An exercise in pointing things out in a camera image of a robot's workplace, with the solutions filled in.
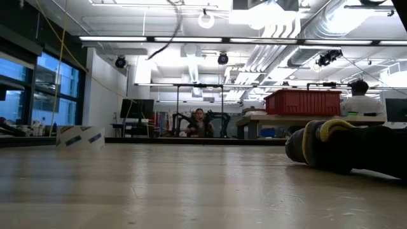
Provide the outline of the person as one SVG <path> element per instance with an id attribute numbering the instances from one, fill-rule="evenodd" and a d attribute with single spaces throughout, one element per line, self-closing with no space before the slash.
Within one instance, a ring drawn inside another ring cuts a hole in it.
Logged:
<path id="1" fill-rule="evenodd" d="M 196 124 L 187 126 L 186 134 L 188 137 L 206 138 L 214 135 L 213 125 L 205 118 L 202 108 L 196 109 L 193 119 Z"/>
<path id="2" fill-rule="evenodd" d="M 378 99 L 374 99 L 366 95 L 369 85 L 363 81 L 358 80 L 351 84 L 352 96 L 344 100 L 341 106 L 341 114 L 348 115 L 348 113 L 357 113 L 359 116 L 374 113 L 376 116 L 384 116 L 385 111 L 382 103 Z"/>

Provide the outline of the black computer monitor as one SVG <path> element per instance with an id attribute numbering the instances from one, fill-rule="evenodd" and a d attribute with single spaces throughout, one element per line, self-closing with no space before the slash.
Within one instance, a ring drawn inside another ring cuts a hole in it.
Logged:
<path id="1" fill-rule="evenodd" d="M 120 118 L 152 119 L 154 104 L 153 99 L 123 99 Z"/>
<path id="2" fill-rule="evenodd" d="M 386 99 L 385 108 L 388 122 L 407 123 L 407 99 Z"/>

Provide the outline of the black monitor desk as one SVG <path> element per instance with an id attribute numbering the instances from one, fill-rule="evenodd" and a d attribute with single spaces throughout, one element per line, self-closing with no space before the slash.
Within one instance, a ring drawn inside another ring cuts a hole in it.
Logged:
<path id="1" fill-rule="evenodd" d="M 111 123 L 111 126 L 114 129 L 114 136 L 119 138 L 149 138 L 154 136 L 154 130 L 146 123 L 141 125 L 132 122 Z"/>

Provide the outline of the wooden table green legs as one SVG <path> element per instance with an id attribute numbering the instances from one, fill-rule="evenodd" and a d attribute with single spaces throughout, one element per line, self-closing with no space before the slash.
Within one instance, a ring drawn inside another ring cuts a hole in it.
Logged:
<path id="1" fill-rule="evenodd" d="M 263 125 L 269 126 L 305 126 L 313 120 L 327 121 L 340 119 L 354 126 L 382 125 L 387 121 L 385 116 L 281 116 L 277 114 L 251 114 L 236 122 L 237 138 L 245 139 L 245 127 L 247 138 L 257 139 L 258 129 Z"/>

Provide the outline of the red ribbed crate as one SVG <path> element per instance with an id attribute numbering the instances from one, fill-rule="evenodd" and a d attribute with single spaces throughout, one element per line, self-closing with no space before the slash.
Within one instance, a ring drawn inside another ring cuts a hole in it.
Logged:
<path id="1" fill-rule="evenodd" d="M 282 89 L 264 98 L 269 115 L 339 116 L 340 92 Z"/>

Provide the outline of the black overhead box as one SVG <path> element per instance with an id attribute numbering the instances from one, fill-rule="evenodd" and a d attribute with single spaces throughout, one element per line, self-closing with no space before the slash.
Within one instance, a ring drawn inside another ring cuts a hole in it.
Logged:
<path id="1" fill-rule="evenodd" d="M 233 0 L 233 10 L 250 10 L 257 6 L 276 6 L 284 11 L 299 11 L 298 0 Z"/>

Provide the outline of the black beam with light strips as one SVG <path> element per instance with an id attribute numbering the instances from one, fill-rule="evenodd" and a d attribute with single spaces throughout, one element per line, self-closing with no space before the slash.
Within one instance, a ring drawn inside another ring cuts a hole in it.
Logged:
<path id="1" fill-rule="evenodd" d="M 229 38 L 229 37 L 160 37 L 160 36 L 79 36 L 95 43 L 221 43 L 234 45 L 300 45 L 300 46 L 386 46 L 407 47 L 407 40 L 367 39 L 301 39 L 301 38 Z"/>

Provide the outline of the black framed window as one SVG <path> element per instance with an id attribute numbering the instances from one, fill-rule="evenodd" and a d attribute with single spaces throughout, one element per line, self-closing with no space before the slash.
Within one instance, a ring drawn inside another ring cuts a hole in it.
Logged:
<path id="1" fill-rule="evenodd" d="M 85 73 L 43 52 L 34 63 L 0 52 L 0 81 L 23 90 L 7 90 L 0 99 L 0 117 L 16 124 L 34 120 L 45 125 L 77 125 L 83 115 Z"/>

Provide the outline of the black shelf table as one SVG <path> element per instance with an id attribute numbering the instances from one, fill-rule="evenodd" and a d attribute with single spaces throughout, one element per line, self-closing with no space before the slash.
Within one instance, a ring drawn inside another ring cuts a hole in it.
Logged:
<path id="1" fill-rule="evenodd" d="M 57 124 L 45 125 L 39 120 L 34 120 L 31 125 L 17 125 L 11 120 L 0 117 L 0 134 L 13 137 L 52 137 L 57 134 Z"/>

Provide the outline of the black gantry frame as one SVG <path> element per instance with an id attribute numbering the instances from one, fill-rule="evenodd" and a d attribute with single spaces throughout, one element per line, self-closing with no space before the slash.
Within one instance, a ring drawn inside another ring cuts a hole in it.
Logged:
<path id="1" fill-rule="evenodd" d="M 186 84 L 186 83 L 179 83 L 174 85 L 177 88 L 177 97 L 176 97 L 176 113 L 179 112 L 179 89 L 181 87 L 193 87 L 193 88 L 220 88 L 221 92 L 224 92 L 224 86 L 220 84 L 205 84 L 205 83 L 191 83 L 191 84 Z M 224 113 L 224 99 L 223 97 L 221 98 L 221 112 Z"/>

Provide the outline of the black table frame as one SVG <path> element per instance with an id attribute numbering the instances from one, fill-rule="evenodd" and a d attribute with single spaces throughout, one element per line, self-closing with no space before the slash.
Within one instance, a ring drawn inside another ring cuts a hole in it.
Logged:
<path id="1" fill-rule="evenodd" d="M 55 137 L 2 137 L 0 148 L 55 145 Z M 196 144 L 196 145 L 231 145 L 231 146 L 284 146 L 285 139 L 222 139 L 222 138 L 118 138 L 106 137 L 107 144 Z"/>

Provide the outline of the silver ventilation duct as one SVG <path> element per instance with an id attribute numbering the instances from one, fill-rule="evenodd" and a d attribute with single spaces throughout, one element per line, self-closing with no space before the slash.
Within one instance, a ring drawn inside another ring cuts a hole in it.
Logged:
<path id="1" fill-rule="evenodd" d="M 302 30 L 301 38 L 339 39 L 358 28 L 368 17 L 368 7 L 386 0 L 331 0 Z"/>

